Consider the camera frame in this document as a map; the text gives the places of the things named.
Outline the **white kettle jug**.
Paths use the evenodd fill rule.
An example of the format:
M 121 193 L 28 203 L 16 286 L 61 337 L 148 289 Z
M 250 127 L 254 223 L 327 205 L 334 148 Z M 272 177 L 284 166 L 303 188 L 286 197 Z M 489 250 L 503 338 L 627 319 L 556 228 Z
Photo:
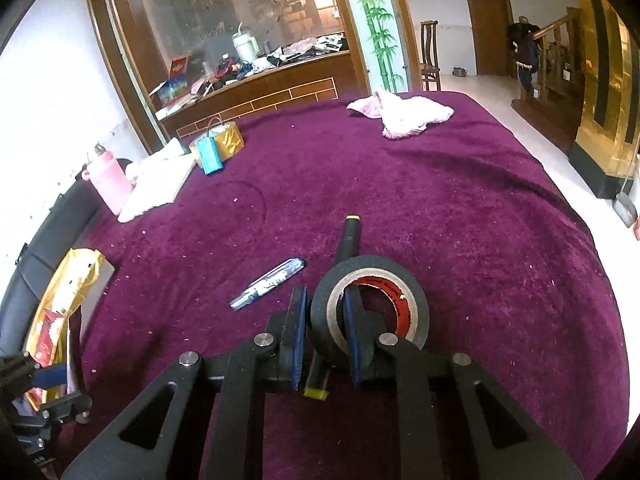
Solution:
M 242 23 L 239 24 L 238 30 L 232 36 L 232 42 L 236 54 L 241 61 L 254 63 L 258 58 L 258 44 L 254 36 L 249 32 L 242 31 Z

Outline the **black bag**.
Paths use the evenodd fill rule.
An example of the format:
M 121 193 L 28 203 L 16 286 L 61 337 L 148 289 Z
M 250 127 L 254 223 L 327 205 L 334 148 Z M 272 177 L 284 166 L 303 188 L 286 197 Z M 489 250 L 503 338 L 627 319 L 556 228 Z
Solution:
M 123 227 L 94 186 L 78 174 L 17 257 L 1 299 L 2 356 L 25 349 L 40 301 L 68 251 L 89 247 L 101 237 L 108 245 Z

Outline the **wooden chair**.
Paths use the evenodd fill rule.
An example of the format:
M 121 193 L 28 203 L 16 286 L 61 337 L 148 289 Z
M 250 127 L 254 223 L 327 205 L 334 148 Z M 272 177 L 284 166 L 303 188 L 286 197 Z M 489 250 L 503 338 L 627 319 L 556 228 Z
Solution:
M 434 84 L 437 91 L 442 90 L 437 53 L 437 25 L 438 21 L 423 21 L 420 23 L 420 71 L 423 87 L 426 91 L 431 89 L 431 84 Z

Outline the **blue silver pen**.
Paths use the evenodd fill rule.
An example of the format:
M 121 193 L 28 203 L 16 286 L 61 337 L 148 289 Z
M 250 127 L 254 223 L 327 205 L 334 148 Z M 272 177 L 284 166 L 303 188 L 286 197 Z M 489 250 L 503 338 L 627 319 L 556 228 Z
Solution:
M 306 263 L 302 258 L 289 258 L 281 262 L 273 269 L 262 274 L 262 276 L 254 282 L 251 282 L 239 296 L 230 302 L 230 308 L 233 311 L 237 311 L 247 307 L 249 304 L 267 295 L 268 292 L 271 292 L 292 278 L 295 274 L 303 270 L 305 266 Z

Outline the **blue tag card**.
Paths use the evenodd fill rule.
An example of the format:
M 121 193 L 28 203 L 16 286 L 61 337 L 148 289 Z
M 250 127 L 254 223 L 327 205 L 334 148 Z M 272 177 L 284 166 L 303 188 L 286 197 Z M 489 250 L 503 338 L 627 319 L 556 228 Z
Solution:
M 195 147 L 198 150 L 198 160 L 204 174 L 213 174 L 224 168 L 215 140 L 211 136 L 199 138 L 195 142 Z

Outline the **person in dark clothes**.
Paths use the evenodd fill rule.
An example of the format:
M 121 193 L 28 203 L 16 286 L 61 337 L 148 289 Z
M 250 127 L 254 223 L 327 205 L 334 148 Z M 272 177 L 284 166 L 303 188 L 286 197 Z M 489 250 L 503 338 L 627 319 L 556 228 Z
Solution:
M 527 99 L 534 96 L 533 76 L 539 68 L 540 41 L 534 39 L 534 35 L 539 31 L 540 27 L 532 24 L 524 15 L 506 29 L 506 41 Z

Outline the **pink knit covered bottle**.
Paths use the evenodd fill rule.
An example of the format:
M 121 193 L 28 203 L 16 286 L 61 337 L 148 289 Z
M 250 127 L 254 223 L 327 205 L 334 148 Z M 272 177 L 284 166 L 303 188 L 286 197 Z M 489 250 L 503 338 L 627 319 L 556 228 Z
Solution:
M 93 185 L 108 209 L 118 216 L 134 186 L 127 179 L 125 171 L 112 152 L 99 143 L 93 149 L 94 157 L 81 171 L 80 176 Z

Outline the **white notebook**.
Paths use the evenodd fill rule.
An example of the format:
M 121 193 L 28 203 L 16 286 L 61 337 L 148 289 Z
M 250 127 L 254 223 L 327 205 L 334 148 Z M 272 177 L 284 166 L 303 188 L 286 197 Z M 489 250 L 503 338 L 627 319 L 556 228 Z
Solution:
M 117 220 L 127 223 L 154 208 L 172 204 L 195 165 L 193 155 L 180 155 L 158 160 L 144 168 L 137 175 Z

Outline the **red foil packet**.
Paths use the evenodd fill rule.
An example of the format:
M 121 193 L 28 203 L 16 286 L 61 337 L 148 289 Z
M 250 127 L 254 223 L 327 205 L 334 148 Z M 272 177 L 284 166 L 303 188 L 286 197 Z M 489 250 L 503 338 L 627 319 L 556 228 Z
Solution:
M 58 399 L 66 391 L 66 318 L 47 308 L 39 308 L 27 337 L 26 350 L 41 368 L 53 366 L 44 382 L 27 393 L 33 408 Z

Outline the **white folded cloth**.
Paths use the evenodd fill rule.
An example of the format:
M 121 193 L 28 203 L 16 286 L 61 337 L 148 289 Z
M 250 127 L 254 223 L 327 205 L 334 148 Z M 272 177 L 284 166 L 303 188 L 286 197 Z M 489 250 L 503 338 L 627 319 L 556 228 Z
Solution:
M 137 162 L 130 162 L 125 169 L 127 179 L 134 183 L 141 176 L 154 169 L 156 166 L 160 166 L 166 160 L 173 159 L 186 154 L 186 150 L 179 141 L 178 138 L 172 138 L 166 145 L 164 145 L 159 151 L 155 152 L 144 159 Z

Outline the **black marker yellow cap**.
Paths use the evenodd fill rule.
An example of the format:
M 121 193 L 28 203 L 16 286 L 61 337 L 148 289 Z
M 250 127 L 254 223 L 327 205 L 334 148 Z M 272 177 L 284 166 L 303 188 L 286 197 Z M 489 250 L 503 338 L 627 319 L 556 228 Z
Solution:
M 340 241 L 337 245 L 333 266 L 358 255 L 360 246 L 361 220 L 356 214 L 350 214 L 343 223 Z M 304 396 L 324 401 L 329 395 L 329 379 L 334 368 L 346 363 L 346 354 L 338 348 L 329 332 L 326 322 L 326 295 L 316 288 L 311 299 L 309 313 L 309 337 L 314 348 L 309 367 Z

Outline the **pink towel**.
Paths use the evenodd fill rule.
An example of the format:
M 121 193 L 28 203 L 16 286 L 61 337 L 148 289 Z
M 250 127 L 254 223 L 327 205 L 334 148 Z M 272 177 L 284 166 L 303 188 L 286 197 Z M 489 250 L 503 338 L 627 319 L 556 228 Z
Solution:
M 382 122 L 382 135 L 388 140 L 418 136 L 431 125 L 440 125 L 454 116 L 450 106 L 442 105 L 425 96 L 404 99 L 383 88 L 370 96 L 350 102 L 350 112 Z

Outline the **wooden headboard shelf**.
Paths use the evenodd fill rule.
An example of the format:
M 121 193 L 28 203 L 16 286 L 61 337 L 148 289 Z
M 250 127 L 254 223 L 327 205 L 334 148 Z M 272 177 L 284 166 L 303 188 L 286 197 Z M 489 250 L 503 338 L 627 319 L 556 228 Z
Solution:
M 407 0 L 87 0 L 145 151 L 296 103 L 422 86 Z

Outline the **gold gift bag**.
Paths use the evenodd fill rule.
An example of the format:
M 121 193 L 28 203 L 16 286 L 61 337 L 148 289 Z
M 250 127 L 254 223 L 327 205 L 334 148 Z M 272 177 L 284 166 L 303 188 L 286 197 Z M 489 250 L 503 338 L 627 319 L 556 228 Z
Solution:
M 224 122 L 218 117 L 209 119 L 205 131 L 197 136 L 189 145 L 196 163 L 201 169 L 202 167 L 198 160 L 198 150 L 195 147 L 195 142 L 202 136 L 211 136 L 215 140 L 222 163 L 238 154 L 239 151 L 244 148 L 244 139 L 235 122 Z

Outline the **black electrical tape roll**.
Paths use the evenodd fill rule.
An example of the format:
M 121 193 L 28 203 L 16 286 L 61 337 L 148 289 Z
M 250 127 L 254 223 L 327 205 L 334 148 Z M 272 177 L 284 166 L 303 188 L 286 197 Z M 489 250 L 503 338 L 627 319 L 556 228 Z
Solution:
M 430 309 L 418 280 L 399 263 L 381 256 L 361 255 L 334 266 L 317 287 L 326 295 L 329 332 L 345 354 L 348 345 L 343 296 L 348 285 L 357 285 L 367 310 L 378 312 L 385 327 L 422 349 L 430 330 Z

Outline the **yellow lined storage box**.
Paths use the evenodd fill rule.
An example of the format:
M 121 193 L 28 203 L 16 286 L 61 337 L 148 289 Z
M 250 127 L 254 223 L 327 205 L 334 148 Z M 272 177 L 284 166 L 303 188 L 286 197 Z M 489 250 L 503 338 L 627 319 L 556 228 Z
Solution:
M 96 249 L 70 249 L 53 273 L 39 308 L 47 308 L 66 318 L 66 384 L 84 388 L 81 371 L 81 341 L 94 310 L 111 281 L 115 268 Z

